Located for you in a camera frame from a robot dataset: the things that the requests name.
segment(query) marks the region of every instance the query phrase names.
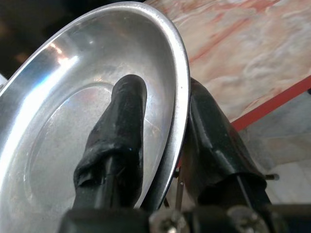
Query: metal bowl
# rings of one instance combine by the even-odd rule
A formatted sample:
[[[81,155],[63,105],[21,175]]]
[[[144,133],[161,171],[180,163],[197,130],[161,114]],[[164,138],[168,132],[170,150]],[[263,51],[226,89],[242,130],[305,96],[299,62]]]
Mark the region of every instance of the metal bowl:
[[[187,55],[178,31],[159,11],[116,3],[60,30],[0,92],[0,232],[57,230],[74,200],[73,171],[87,136],[126,74],[142,77],[148,92],[137,206],[144,197],[147,208],[159,205],[186,125]]]

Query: aluminum bowl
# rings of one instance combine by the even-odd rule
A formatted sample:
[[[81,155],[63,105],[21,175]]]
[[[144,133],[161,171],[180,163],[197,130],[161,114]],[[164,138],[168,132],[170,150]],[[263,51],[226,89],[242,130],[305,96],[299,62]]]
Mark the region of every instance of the aluminum bowl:
[[[61,29],[1,90],[1,233],[57,230],[74,200],[73,171],[87,136],[126,74],[142,77],[148,92],[136,206],[144,197],[146,208],[159,206],[185,131],[187,55],[177,29],[159,11],[116,3]]]

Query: red stripe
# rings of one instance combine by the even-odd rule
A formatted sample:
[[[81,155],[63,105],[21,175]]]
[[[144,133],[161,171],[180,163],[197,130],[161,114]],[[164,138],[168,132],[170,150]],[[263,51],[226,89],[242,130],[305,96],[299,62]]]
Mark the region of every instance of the red stripe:
[[[240,131],[310,88],[311,76],[308,76],[304,80],[266,101],[259,107],[236,119],[232,122],[232,125],[237,131]]]

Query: pink marble tabletop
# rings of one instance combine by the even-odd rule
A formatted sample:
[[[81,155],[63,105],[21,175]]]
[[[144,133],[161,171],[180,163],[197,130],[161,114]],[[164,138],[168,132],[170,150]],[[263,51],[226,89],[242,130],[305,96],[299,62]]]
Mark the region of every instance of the pink marble tabletop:
[[[256,113],[278,95],[284,102],[311,87],[306,79],[311,74],[311,0],[146,3],[174,22],[191,76],[210,91],[231,122]],[[308,81],[295,94],[284,92],[303,80]]]

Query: red edge trim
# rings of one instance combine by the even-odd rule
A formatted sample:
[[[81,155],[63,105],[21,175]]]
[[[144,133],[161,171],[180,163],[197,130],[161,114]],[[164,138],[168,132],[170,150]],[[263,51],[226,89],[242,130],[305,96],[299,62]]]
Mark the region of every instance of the red edge trim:
[[[285,104],[287,101],[295,98],[310,88],[311,76],[308,76],[285,91],[281,92],[280,94],[274,96],[270,100],[266,101],[264,104],[234,120],[231,124],[237,131],[245,129],[248,125],[254,123],[255,121],[267,115],[269,112],[275,110],[279,106]]]

